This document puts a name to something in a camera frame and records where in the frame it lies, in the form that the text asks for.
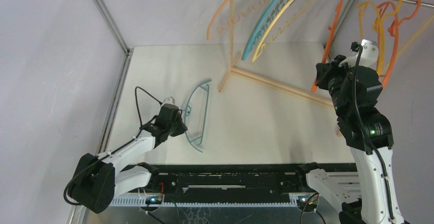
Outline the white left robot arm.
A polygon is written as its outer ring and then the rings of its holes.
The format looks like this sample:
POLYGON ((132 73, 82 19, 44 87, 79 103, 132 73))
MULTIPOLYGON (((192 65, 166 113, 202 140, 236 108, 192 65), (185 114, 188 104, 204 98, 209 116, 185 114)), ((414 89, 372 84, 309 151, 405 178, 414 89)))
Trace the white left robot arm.
POLYGON ((134 166, 132 162, 169 137, 184 134, 188 128, 182 115, 182 109, 176 105, 163 103, 159 113, 142 124, 138 133, 125 144, 98 155, 84 154, 65 186, 64 201, 98 214, 107 209, 114 198, 131 190, 141 187, 148 192, 157 190, 160 178, 153 174, 151 166, 134 166))

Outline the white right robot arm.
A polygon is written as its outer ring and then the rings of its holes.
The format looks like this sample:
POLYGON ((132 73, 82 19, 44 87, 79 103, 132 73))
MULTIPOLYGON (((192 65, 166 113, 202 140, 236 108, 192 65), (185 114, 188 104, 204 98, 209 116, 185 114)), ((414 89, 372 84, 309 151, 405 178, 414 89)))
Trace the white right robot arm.
POLYGON ((345 63, 337 56, 316 65, 316 86, 329 92, 337 125, 354 158, 360 196, 329 178, 317 163, 297 168, 296 186, 315 191, 338 213, 340 223, 405 223, 398 205, 393 171, 393 132, 376 109, 383 86, 375 70, 345 63))

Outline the light blue wavy hanger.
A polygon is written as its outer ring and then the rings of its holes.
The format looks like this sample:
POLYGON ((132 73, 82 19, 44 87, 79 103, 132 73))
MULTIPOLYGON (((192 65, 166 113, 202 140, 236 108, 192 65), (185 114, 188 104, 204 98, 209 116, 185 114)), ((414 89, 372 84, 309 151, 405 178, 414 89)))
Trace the light blue wavy hanger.
POLYGON ((241 60, 246 60, 247 57, 253 50, 253 47, 258 44, 259 40, 265 34, 265 31, 269 28, 271 22, 280 12, 282 7, 289 0, 269 0, 266 4, 264 10, 262 11, 259 19, 254 26, 247 43, 244 47, 243 53, 241 55, 241 60))

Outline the orange plastic hanger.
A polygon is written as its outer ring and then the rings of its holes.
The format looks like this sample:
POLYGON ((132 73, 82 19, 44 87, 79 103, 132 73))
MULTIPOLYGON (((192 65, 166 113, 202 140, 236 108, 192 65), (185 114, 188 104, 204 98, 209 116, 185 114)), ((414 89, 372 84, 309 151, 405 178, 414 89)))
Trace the orange plastic hanger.
POLYGON ((393 72, 394 66, 395 66, 395 62, 397 60, 397 58, 399 57, 399 52, 398 52, 398 48, 399 48, 399 27, 400 25, 407 20, 412 19, 419 11, 420 9, 420 2, 422 2, 422 0, 417 0, 418 4, 416 5, 413 13, 408 16, 408 17, 404 17, 402 19, 399 19, 399 15, 398 12, 400 10, 402 1, 399 0, 398 1, 398 6, 396 6, 393 2, 391 1, 386 1, 383 2, 381 4, 379 4, 375 10, 376 10, 376 20, 373 24, 373 28, 374 30, 378 33, 378 40, 380 43, 380 54, 377 60, 377 73, 379 75, 379 77, 382 77, 382 85, 383 87, 386 87, 386 85, 388 84, 388 81, 390 79, 390 76, 393 72), (383 62, 384 62, 384 56, 385 56, 385 30, 384 30, 384 21, 388 18, 388 17, 393 17, 393 21, 391 23, 391 25, 387 28, 387 32, 389 33, 389 35, 394 39, 394 45, 393 45, 393 50, 391 53, 391 57, 390 57, 390 62, 388 64, 387 67, 387 71, 385 74, 382 73, 382 66, 383 66, 383 62))
POLYGON ((342 9, 343 2, 344 2, 344 0, 339 0, 339 3, 338 3, 338 5, 335 8, 335 16, 334 16, 334 19, 333 19, 333 23, 328 26, 329 36, 328 36, 328 39, 327 39, 327 42, 326 42, 326 45, 325 45, 325 48, 324 48, 324 52, 323 52, 323 55, 322 55, 321 63, 326 63, 326 61, 328 59, 328 55, 330 53, 330 49, 331 49, 331 46, 332 46, 332 43, 333 43, 333 38, 334 38, 334 35, 335 35, 335 31, 336 31, 336 27, 337 27, 338 20, 339 20, 339 17, 340 17, 340 12, 341 12, 341 9, 342 9))

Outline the yellow-orange plastic hanger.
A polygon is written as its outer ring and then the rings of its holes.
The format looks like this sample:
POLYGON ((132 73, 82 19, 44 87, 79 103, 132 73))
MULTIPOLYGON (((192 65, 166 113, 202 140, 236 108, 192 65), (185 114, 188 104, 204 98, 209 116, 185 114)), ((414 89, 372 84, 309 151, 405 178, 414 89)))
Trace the yellow-orange plastic hanger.
POLYGON ((358 22, 359 22, 359 32, 360 37, 363 38, 363 17, 365 15, 368 7, 372 7, 375 11, 376 17, 372 24, 374 31, 377 33, 377 39, 379 44, 379 57, 377 59, 377 73, 379 77, 382 77, 382 83, 385 84, 393 71, 397 54, 398 54, 398 45, 399 45, 399 27, 398 27, 398 12, 401 8, 403 0, 398 0, 398 4, 395 5, 391 1, 386 1, 381 4, 374 4, 371 1, 364 1, 356 6, 358 10, 358 22), (383 64, 385 57, 385 27, 384 22, 386 19, 392 17, 393 21, 391 26, 388 28, 389 34, 394 38, 393 50, 390 57, 389 66, 386 70, 386 73, 383 73, 383 64))

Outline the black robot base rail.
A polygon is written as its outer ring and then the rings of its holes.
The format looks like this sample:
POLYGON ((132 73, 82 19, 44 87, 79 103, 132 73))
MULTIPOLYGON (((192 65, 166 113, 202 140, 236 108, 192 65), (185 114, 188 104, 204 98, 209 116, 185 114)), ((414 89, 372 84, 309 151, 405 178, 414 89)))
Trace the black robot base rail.
POLYGON ((156 165, 156 179, 120 196, 122 205, 157 197, 180 207, 296 207, 315 190, 302 180, 298 163, 156 165))

